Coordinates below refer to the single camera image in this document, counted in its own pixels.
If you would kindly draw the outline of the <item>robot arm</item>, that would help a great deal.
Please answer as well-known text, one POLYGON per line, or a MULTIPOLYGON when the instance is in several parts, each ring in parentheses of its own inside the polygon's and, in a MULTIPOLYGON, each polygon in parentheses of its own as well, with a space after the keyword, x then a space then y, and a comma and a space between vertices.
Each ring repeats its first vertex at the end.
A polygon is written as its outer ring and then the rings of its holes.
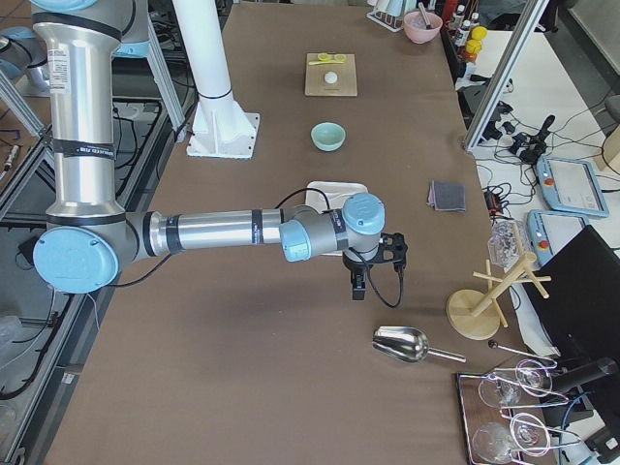
POLYGON ((28 27, 1 31, 1 71, 25 96, 49 96, 45 44, 28 27))
POLYGON ((169 216, 125 210, 115 189, 111 60, 156 49, 148 5, 36 1, 32 20, 47 48, 55 169, 55 201, 34 265, 52 287, 87 294, 149 257, 165 261, 193 249, 274 243, 290 262, 340 252, 357 300, 373 284, 374 265, 404 271, 404 237, 385 232, 384 205, 369 193, 323 211, 307 205, 169 216))

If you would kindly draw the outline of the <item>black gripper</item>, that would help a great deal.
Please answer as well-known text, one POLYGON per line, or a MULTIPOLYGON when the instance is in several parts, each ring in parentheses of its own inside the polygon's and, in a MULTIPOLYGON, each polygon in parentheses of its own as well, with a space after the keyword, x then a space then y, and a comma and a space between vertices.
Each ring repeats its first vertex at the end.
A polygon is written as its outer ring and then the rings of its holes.
POLYGON ((378 246, 371 252, 346 250, 342 256, 343 264, 350 271, 352 300, 362 301, 366 293, 368 271, 376 264, 392 264, 399 278, 406 267, 405 236, 400 233, 382 232, 378 246))

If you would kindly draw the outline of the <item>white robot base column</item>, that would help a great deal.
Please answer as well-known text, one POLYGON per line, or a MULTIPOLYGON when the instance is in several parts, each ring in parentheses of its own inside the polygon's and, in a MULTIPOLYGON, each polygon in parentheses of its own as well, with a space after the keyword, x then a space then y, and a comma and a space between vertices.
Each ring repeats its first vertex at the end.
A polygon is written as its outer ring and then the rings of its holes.
POLYGON ((260 116, 244 111, 233 96, 215 3, 179 0, 173 6, 199 97, 187 154, 250 159, 260 116))

